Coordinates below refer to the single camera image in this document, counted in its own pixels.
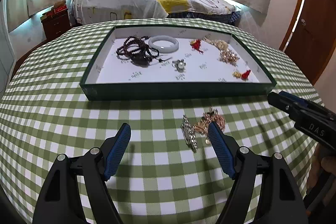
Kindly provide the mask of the right hand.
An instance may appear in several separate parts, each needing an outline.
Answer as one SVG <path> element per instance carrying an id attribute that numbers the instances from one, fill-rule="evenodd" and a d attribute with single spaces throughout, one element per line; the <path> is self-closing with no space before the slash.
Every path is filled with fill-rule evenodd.
<path id="1" fill-rule="evenodd" d="M 318 143 L 311 158 L 311 168 L 306 182 L 306 197 L 304 198 L 306 208 L 315 202 L 315 197 L 310 192 L 317 185 L 324 172 L 335 176 L 335 156 L 331 152 L 327 152 L 327 149 Z"/>

